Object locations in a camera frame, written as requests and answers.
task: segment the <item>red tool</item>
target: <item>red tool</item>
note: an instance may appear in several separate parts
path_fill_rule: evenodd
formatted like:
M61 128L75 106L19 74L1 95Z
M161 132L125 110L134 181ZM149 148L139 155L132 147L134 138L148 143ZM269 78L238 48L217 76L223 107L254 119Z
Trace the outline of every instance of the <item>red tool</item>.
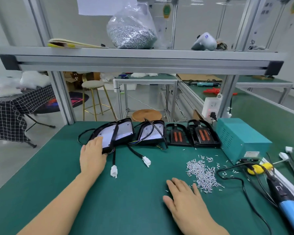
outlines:
M218 95L220 93L220 88L212 88L212 89L206 89L204 90L204 93L213 93Z

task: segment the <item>teal power supply box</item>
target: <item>teal power supply box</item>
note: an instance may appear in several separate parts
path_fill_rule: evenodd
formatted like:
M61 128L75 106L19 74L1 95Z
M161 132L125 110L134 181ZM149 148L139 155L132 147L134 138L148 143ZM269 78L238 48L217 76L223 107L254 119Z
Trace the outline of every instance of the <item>teal power supply box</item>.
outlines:
M236 163L240 159L262 159L272 142L239 118L219 118L216 132L221 149Z

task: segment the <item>hand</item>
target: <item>hand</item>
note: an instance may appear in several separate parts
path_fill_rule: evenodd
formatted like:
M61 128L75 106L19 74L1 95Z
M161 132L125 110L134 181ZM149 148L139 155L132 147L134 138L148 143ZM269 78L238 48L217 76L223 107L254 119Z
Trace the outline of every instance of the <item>hand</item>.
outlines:
M81 175L94 184L106 165L107 154L102 154L102 137L90 140L83 145L80 155Z
M177 178L167 180L166 183L174 201L168 196L164 196L163 201L184 235L229 235L210 216L195 183L194 192Z

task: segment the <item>black and white grid cloth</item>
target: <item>black and white grid cloth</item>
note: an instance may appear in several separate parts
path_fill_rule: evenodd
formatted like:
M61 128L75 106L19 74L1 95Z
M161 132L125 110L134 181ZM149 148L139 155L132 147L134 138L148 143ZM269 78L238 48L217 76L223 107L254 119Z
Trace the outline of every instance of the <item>black and white grid cloth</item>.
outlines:
M23 115L33 113L54 97L51 85L26 90L19 95L0 97L0 139L29 142L30 139L25 135L27 123Z

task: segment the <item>blue scissors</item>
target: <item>blue scissors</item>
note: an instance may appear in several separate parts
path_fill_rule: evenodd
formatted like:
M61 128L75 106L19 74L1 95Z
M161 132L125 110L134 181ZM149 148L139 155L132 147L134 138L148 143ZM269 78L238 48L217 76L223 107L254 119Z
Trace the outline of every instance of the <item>blue scissors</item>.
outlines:
M120 74L119 75L121 77L121 79L128 79L128 75L127 74Z

